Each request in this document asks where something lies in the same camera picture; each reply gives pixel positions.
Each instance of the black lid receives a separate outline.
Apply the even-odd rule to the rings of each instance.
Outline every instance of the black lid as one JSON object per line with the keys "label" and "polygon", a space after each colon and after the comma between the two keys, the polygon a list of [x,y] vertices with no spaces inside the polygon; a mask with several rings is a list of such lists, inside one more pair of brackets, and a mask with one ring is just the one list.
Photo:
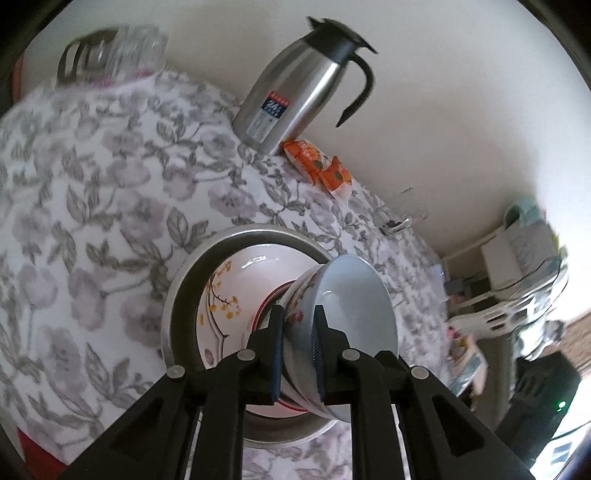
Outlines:
{"label": "black lid", "polygon": [[308,17],[308,22],[313,30],[302,40],[333,62],[345,65],[350,60],[350,55],[359,47],[365,47],[373,53],[377,53],[366,40],[347,25],[331,18],[323,18],[323,20],[321,22]]}

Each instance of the glass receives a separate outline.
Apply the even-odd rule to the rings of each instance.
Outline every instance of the glass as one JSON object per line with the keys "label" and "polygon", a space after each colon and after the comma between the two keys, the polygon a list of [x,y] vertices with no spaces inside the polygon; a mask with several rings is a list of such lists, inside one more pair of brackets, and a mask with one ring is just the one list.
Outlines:
{"label": "glass", "polygon": [[124,38],[114,43],[106,72],[115,82],[134,78],[139,65],[139,52],[142,41],[137,38]]}
{"label": "glass", "polygon": [[422,222],[429,213],[424,200],[415,188],[410,187],[398,193],[385,205],[376,208],[372,215],[375,226],[384,235],[394,236],[405,228]]}
{"label": "glass", "polygon": [[151,75],[164,67],[164,50],[168,35],[161,32],[146,35],[139,53],[138,74]]}
{"label": "glass", "polygon": [[168,35],[156,25],[116,25],[72,41],[57,69],[61,85],[109,86],[159,72]]}

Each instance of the floral bowl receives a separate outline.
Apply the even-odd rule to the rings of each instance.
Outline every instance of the floral bowl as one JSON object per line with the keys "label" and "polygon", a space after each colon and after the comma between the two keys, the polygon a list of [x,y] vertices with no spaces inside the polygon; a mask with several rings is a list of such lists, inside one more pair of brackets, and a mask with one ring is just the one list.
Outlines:
{"label": "floral bowl", "polygon": [[[218,266],[197,308],[197,345],[205,368],[246,348],[265,305],[315,265],[315,260],[295,248],[261,244],[240,250]],[[273,418],[306,412],[288,403],[247,409]]]}
{"label": "floral bowl", "polygon": [[375,269],[356,255],[341,255],[322,265],[288,299],[284,363],[290,380],[318,410],[327,412],[332,418],[350,422],[348,405],[328,407],[320,401],[311,348],[316,305],[324,307],[331,328],[347,334],[351,348],[369,355],[382,350],[398,355],[398,332],[392,302]]}
{"label": "floral bowl", "polygon": [[[304,274],[302,274],[295,282],[293,282],[287,291],[283,292],[281,298],[276,301],[275,303],[281,305],[284,309],[287,308],[287,303],[289,299],[293,297],[296,291],[300,288],[300,286],[306,282],[319,268],[321,265],[316,265],[312,267]],[[270,312],[267,311],[266,314],[263,315],[261,321],[257,328],[266,328],[269,324],[269,314]],[[334,416],[332,413],[327,410],[326,408],[318,408],[313,403],[306,400],[299,392],[294,384],[293,380],[287,374],[287,365],[290,366],[290,369],[293,370],[295,367],[293,363],[293,356],[291,353],[291,344],[289,341],[283,337],[283,372],[281,375],[281,398],[279,403],[290,410],[300,411],[300,412],[310,412],[319,417],[323,417],[326,419],[333,419]]]}

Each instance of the floral tablecloth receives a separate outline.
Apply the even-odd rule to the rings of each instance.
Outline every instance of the floral tablecloth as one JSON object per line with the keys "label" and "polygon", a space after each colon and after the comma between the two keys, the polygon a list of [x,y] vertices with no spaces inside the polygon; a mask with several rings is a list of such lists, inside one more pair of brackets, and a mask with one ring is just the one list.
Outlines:
{"label": "floral tablecloth", "polygon": [[[366,258],[399,304],[402,357],[449,379],[431,249],[411,230],[386,240],[371,221],[381,201],[358,182],[340,207],[284,157],[241,144],[236,110],[234,97],[166,70],[111,89],[40,87],[0,123],[2,401],[65,463],[162,376],[171,279],[232,225],[287,226]],[[245,476],[349,478],[349,431],[247,450]]]}

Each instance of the red rim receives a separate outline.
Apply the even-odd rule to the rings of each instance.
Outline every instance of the red rim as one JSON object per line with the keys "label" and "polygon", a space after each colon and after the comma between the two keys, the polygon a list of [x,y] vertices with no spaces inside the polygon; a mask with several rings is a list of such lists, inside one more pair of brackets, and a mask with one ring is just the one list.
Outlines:
{"label": "red rim", "polygon": [[289,408],[290,410],[293,410],[293,411],[300,411],[302,413],[308,413],[308,410],[306,410],[305,408],[292,407],[291,405],[288,405],[287,403],[285,403],[283,400],[277,400],[277,403],[279,405],[281,405],[282,407]]}
{"label": "red rim", "polygon": [[261,313],[263,312],[263,310],[265,310],[265,307],[269,305],[269,302],[272,299],[274,299],[282,289],[285,289],[287,291],[286,287],[289,287],[293,282],[295,282],[295,280],[285,282],[283,285],[279,285],[275,290],[273,290],[271,293],[269,293],[269,295],[267,295],[267,298],[265,298],[265,300],[262,301],[261,306],[255,313],[254,320],[252,321],[251,332],[254,332],[258,328],[259,321],[261,320]]}

